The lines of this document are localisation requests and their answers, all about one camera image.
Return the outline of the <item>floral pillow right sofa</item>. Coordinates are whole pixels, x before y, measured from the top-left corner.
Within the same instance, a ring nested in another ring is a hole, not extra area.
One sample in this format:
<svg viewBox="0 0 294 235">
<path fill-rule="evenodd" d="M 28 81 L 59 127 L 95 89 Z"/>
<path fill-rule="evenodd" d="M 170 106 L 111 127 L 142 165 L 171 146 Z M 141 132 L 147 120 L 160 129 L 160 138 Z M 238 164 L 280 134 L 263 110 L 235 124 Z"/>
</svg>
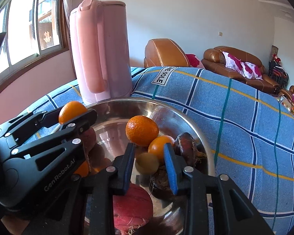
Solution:
<svg viewBox="0 0 294 235">
<path fill-rule="evenodd" d="M 257 65 L 250 62 L 241 62 L 242 76 L 251 80 L 262 80 L 262 73 Z"/>
</svg>

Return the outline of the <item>blue plaid tablecloth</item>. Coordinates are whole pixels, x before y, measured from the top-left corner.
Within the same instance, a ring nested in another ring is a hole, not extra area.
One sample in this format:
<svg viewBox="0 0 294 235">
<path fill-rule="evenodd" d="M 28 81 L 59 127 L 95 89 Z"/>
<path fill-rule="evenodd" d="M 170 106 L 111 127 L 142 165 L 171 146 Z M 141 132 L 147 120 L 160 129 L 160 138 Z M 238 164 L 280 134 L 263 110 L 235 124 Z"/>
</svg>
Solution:
<svg viewBox="0 0 294 235">
<path fill-rule="evenodd" d="M 275 234 L 294 234 L 294 116 L 273 96 L 204 69 L 130 70 L 133 97 L 164 102 L 203 131 L 216 174 L 228 174 Z"/>
</svg>

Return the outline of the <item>pink electric kettle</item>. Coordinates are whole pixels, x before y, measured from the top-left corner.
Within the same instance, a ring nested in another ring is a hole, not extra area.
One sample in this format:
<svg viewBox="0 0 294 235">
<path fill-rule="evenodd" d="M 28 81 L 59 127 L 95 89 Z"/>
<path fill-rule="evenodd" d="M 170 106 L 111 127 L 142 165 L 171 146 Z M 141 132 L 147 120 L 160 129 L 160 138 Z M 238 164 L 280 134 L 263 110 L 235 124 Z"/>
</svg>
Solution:
<svg viewBox="0 0 294 235">
<path fill-rule="evenodd" d="M 86 105 L 130 95 L 132 90 L 126 5 L 83 0 L 70 14 L 72 57 Z"/>
</svg>

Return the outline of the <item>large orange front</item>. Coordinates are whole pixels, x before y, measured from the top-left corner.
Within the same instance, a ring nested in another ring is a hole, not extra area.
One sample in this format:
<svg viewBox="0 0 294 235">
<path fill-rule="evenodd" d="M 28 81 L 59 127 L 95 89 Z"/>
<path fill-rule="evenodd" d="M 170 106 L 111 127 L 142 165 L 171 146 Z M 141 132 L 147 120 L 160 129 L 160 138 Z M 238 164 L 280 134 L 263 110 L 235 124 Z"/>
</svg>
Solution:
<svg viewBox="0 0 294 235">
<path fill-rule="evenodd" d="M 172 146 L 174 145 L 174 138 L 169 135 L 163 135 L 155 138 L 148 147 L 148 152 L 154 154 L 160 163 L 164 162 L 164 145 L 166 143 L 170 143 Z"/>
</svg>

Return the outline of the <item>dark dried fruit back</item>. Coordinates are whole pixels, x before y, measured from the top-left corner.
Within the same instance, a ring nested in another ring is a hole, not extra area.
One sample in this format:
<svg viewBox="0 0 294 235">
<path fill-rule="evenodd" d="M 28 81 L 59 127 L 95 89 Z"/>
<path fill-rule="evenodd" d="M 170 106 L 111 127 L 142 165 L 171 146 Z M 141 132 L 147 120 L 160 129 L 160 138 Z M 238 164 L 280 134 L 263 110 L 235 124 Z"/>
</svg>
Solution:
<svg viewBox="0 0 294 235">
<path fill-rule="evenodd" d="M 207 166 L 207 155 L 202 144 L 197 144 L 188 133 L 181 133 L 174 142 L 174 152 L 182 156 L 188 166 L 204 170 Z"/>
</svg>

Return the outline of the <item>floral pillow left sofa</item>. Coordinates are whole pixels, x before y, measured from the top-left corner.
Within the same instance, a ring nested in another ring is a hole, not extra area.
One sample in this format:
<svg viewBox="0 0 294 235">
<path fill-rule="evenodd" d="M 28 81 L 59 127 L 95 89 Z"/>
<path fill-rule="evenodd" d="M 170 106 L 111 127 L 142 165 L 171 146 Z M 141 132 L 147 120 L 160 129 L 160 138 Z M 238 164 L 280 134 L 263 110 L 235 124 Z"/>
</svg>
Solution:
<svg viewBox="0 0 294 235">
<path fill-rule="evenodd" d="M 242 68 L 242 62 L 232 54 L 228 52 L 222 52 L 225 58 L 225 66 L 228 69 L 235 70 L 238 72 L 240 75 L 243 75 L 243 68 Z"/>
</svg>

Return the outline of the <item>window with frame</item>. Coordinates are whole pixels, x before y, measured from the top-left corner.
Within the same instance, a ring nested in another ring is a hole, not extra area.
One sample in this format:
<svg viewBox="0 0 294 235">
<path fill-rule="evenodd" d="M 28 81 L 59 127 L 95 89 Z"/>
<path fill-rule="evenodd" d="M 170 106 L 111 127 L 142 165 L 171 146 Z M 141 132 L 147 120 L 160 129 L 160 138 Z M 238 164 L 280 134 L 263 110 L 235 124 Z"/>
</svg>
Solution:
<svg viewBox="0 0 294 235">
<path fill-rule="evenodd" d="M 68 50 L 63 0 L 8 0 L 0 9 L 0 93 L 40 63 Z"/>
</svg>

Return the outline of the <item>dark dried fruit front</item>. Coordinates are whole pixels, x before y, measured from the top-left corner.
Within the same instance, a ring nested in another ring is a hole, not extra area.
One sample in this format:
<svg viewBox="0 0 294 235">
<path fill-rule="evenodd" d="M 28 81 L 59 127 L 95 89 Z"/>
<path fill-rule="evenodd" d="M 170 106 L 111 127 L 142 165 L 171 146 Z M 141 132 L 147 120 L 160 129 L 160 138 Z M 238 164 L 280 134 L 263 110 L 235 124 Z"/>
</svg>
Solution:
<svg viewBox="0 0 294 235">
<path fill-rule="evenodd" d="M 150 176 L 149 190 L 151 194 L 160 200 L 168 201 L 173 197 L 170 189 L 166 167 L 163 165 Z"/>
</svg>

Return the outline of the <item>brown leather sofa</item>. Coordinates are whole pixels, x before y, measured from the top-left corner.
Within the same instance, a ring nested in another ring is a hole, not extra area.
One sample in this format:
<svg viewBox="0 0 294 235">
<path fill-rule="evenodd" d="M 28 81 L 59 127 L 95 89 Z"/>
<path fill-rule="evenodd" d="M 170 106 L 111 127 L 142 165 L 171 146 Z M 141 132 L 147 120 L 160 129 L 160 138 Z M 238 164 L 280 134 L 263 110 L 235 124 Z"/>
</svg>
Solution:
<svg viewBox="0 0 294 235">
<path fill-rule="evenodd" d="M 268 94 L 275 94 L 279 84 L 265 73 L 256 56 L 228 46 L 218 46 L 204 52 L 205 69 L 235 79 Z"/>
</svg>

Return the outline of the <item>stainless steel bowl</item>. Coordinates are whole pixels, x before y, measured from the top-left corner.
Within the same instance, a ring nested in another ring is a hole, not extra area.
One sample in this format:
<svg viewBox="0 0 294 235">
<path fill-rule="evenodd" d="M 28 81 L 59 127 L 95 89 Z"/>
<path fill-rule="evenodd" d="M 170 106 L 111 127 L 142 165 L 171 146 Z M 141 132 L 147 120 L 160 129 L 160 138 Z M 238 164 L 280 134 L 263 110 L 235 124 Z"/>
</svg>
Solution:
<svg viewBox="0 0 294 235">
<path fill-rule="evenodd" d="M 125 128 L 128 120 L 137 115 L 152 119 L 159 128 L 159 134 L 173 138 L 188 132 L 197 144 L 202 144 L 207 155 L 207 166 L 200 170 L 203 174 L 215 175 L 212 152 L 204 134 L 185 114 L 160 101 L 144 98 L 127 98 L 103 101 L 92 108 L 98 117 L 93 129 L 96 140 L 105 151 L 105 156 L 111 161 L 124 153 L 129 142 Z M 131 182 L 146 190 L 153 202 L 154 217 L 142 228 L 134 230 L 133 234 L 182 234 L 186 201 L 180 196 L 173 196 L 168 201 L 155 198 L 149 190 L 150 177 L 133 169 Z"/>
</svg>

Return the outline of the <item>red pomegranate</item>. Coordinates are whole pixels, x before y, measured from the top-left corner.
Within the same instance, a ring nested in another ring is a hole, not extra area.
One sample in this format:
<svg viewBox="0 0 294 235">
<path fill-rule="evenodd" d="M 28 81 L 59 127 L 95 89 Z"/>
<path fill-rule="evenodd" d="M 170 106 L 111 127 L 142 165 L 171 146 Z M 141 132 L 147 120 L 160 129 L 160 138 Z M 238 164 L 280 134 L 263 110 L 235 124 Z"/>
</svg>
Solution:
<svg viewBox="0 0 294 235">
<path fill-rule="evenodd" d="M 112 161 L 105 156 L 105 151 L 97 143 L 96 133 L 93 128 L 80 134 L 84 145 L 84 153 L 89 172 L 98 173 L 112 164 Z"/>
</svg>

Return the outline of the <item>dark dried fruit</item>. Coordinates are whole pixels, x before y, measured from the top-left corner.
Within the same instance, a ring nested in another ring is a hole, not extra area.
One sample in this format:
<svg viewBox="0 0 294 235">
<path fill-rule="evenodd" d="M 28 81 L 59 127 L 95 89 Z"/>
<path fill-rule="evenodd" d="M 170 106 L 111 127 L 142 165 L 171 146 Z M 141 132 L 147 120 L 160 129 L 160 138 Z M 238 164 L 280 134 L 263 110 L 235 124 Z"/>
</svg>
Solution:
<svg viewBox="0 0 294 235">
<path fill-rule="evenodd" d="M 173 197 L 170 189 L 166 167 L 163 165 L 150 176 L 149 190 L 151 194 L 160 200 L 168 201 Z"/>
<path fill-rule="evenodd" d="M 174 152 L 182 156 L 188 166 L 204 170 L 207 166 L 207 155 L 202 144 L 197 144 L 188 133 L 181 133 L 174 142 Z"/>
</svg>

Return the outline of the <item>floral pillow sofa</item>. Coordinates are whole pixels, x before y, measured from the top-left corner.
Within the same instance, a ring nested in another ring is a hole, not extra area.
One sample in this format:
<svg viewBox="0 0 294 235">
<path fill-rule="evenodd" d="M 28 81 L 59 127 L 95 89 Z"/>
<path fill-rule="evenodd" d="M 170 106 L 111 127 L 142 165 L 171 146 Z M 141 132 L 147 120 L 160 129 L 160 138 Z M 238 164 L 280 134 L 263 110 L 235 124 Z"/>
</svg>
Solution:
<svg viewBox="0 0 294 235">
<path fill-rule="evenodd" d="M 262 73 L 257 65 L 250 62 L 241 62 L 242 76 L 251 80 L 262 80 Z"/>
<path fill-rule="evenodd" d="M 243 68 L 242 68 L 242 62 L 232 54 L 228 52 L 222 52 L 225 58 L 225 66 L 228 69 L 235 70 L 238 72 L 240 75 L 243 75 Z"/>
</svg>

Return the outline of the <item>orange with stem middle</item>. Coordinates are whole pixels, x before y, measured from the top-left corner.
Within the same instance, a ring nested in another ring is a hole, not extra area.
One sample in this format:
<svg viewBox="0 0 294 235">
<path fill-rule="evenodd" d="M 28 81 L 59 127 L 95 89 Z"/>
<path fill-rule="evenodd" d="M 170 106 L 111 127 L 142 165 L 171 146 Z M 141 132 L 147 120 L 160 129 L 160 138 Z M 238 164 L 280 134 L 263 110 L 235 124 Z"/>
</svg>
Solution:
<svg viewBox="0 0 294 235">
<path fill-rule="evenodd" d="M 139 146 L 149 146 L 158 137 L 159 128 L 152 119 L 138 115 L 127 122 L 125 132 L 132 143 Z"/>
</svg>

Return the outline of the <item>coffee table with items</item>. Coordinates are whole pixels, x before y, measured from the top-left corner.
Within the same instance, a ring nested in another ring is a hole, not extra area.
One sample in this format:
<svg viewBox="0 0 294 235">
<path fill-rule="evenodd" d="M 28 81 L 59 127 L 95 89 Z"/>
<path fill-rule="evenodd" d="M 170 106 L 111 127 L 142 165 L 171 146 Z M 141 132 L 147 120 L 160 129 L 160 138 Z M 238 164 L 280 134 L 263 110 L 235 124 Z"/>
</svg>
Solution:
<svg viewBox="0 0 294 235">
<path fill-rule="evenodd" d="M 294 115 L 294 105 L 289 102 L 285 96 L 278 97 L 279 103 L 281 103 L 292 115 Z"/>
</svg>

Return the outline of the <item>yellow-green small fruit back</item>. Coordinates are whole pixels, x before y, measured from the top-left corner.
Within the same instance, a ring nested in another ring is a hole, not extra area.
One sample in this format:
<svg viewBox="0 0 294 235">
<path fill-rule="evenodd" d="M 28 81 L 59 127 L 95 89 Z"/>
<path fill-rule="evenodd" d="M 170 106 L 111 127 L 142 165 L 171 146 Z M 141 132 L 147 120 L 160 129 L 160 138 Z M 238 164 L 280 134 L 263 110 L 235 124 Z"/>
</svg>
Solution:
<svg viewBox="0 0 294 235">
<path fill-rule="evenodd" d="M 143 175 L 153 175 L 159 168 L 158 158 L 151 153 L 142 153 L 136 157 L 136 170 Z"/>
</svg>

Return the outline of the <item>stacked dark chairs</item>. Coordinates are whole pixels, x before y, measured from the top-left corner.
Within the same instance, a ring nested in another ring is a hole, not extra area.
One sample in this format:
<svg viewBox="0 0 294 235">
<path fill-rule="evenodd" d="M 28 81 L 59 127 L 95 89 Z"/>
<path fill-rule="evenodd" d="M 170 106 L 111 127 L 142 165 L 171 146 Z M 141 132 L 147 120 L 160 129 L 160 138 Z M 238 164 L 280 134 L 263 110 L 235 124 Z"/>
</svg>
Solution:
<svg viewBox="0 0 294 235">
<path fill-rule="evenodd" d="M 269 61 L 269 77 L 275 80 L 281 89 L 287 88 L 289 76 L 281 65 L 281 60 L 277 54 L 273 54 Z"/>
</svg>

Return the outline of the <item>small kumquat orange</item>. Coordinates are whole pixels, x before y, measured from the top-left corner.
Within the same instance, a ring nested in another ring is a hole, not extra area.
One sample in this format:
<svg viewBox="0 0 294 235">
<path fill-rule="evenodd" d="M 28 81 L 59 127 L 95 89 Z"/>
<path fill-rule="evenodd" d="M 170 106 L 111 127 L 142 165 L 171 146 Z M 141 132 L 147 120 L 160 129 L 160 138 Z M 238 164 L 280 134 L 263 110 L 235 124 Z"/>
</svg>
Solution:
<svg viewBox="0 0 294 235">
<path fill-rule="evenodd" d="M 100 166 L 97 166 L 97 167 L 91 166 L 89 168 L 89 164 L 86 161 L 84 161 L 80 165 L 80 167 L 74 172 L 74 174 L 80 175 L 83 178 L 83 177 L 95 175 L 95 174 L 99 173 L 100 170 L 101 170 Z"/>
</svg>

